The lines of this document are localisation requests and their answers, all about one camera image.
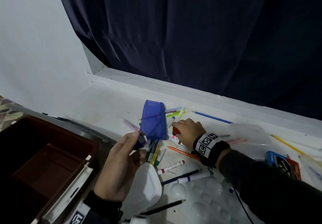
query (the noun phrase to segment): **blue pencil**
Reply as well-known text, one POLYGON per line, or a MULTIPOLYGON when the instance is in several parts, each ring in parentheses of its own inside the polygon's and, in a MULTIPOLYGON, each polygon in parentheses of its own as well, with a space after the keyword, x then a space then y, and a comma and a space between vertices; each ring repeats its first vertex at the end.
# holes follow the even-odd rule
POLYGON ((223 120, 223 119, 220 119, 220 118, 217 118, 217 117, 213 117, 213 116, 211 116, 211 115, 203 114, 203 113, 196 112, 196 111, 193 111, 193 112, 194 112, 195 114, 199 114, 199 115, 202 115, 202 116, 205 116, 205 117, 211 118, 211 119, 219 120, 219 121, 222 121, 222 122, 225 122, 225 123, 228 123, 228 124, 233 123, 233 122, 231 122, 231 121, 223 120))
POLYGON ((183 175, 181 175, 181 176, 177 176, 177 177, 171 178, 171 179, 169 179, 169 180, 163 181, 163 182, 161 183, 161 186, 166 185, 166 184, 171 183, 171 182, 174 182, 174 181, 177 181, 179 178, 184 178, 184 177, 191 176, 191 175, 193 175, 193 174, 198 173, 199 171, 200 171, 200 170, 193 170, 193 171, 188 172, 188 173, 186 173, 186 174, 183 174, 183 175))

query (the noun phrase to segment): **person's right hand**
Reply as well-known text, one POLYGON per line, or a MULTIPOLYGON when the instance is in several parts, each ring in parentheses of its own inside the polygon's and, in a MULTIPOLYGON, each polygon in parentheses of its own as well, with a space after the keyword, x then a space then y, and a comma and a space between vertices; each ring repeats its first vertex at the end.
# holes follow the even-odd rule
POLYGON ((183 143, 183 145, 191 150, 193 150, 194 142, 197 137, 206 133, 206 130, 199 121, 195 123, 189 118, 186 120, 173 122, 171 125, 177 128, 181 133, 176 134, 175 136, 183 143))

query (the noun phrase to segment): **hand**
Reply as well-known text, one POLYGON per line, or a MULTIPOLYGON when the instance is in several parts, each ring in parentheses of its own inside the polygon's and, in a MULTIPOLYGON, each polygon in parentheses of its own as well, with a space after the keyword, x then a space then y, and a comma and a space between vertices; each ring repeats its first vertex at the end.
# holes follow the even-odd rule
POLYGON ((132 148, 139 138, 139 131, 128 133, 111 148, 101 174, 95 184, 94 193, 104 199, 123 202, 132 185, 136 171, 145 162, 146 150, 132 155, 132 148))
POLYGON ((176 134, 175 136, 183 143, 183 145, 191 150, 193 150, 194 142, 197 137, 206 133, 206 130, 202 127, 199 121, 195 123, 191 119, 173 122, 172 126, 176 127, 181 133, 176 134))

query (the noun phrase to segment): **wall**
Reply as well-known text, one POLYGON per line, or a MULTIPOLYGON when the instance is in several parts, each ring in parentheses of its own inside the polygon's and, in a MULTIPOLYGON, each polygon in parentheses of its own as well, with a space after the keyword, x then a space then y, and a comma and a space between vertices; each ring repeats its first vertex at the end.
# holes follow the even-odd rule
POLYGON ((50 112, 91 84, 61 0, 0 0, 0 13, 2 96, 50 112))

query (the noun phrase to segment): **curtain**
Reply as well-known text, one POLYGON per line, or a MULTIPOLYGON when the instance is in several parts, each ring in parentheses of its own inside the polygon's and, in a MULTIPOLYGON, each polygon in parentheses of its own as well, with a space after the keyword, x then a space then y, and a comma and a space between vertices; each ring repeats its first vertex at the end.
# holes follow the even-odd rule
POLYGON ((322 0, 62 0, 104 64, 322 120, 322 0))

